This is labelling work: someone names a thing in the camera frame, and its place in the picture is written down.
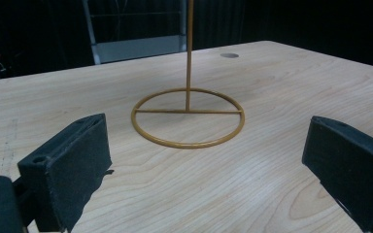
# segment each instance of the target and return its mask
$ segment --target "vertical pole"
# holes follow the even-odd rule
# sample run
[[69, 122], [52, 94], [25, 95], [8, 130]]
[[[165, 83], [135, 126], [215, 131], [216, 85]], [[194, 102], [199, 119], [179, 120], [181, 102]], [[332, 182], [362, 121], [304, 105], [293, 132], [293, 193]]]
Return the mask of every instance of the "vertical pole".
[[192, 63], [193, 0], [188, 0], [187, 9], [187, 62], [186, 62], [186, 111], [189, 112], [190, 73]]

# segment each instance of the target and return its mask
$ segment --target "hole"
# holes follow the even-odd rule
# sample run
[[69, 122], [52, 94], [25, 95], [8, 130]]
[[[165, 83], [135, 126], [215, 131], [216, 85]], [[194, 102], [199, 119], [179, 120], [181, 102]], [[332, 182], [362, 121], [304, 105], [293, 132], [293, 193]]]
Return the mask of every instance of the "hole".
[[226, 58], [237, 58], [237, 57], [239, 57], [239, 55], [236, 54], [236, 53], [222, 53], [220, 56], [226, 57]]
[[37, 157], [35, 158], [32, 162], [33, 163], [44, 163], [47, 161], [47, 158], [46, 157]]

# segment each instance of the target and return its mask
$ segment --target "wooden table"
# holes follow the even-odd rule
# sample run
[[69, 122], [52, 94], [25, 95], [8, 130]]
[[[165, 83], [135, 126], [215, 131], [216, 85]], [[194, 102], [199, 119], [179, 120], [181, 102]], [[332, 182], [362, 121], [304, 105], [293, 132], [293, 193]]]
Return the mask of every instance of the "wooden table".
[[[238, 58], [225, 58], [233, 52]], [[0, 175], [74, 120], [105, 113], [112, 169], [74, 232], [359, 232], [301, 164], [311, 116], [373, 136], [373, 67], [273, 42], [197, 50], [192, 86], [227, 94], [246, 113], [240, 134], [201, 150], [141, 137], [130, 112], [146, 95], [184, 87], [185, 53], [0, 80]], [[184, 96], [152, 105], [180, 106]], [[196, 108], [229, 108], [196, 94]], [[229, 132], [230, 116], [142, 115], [183, 142]]]

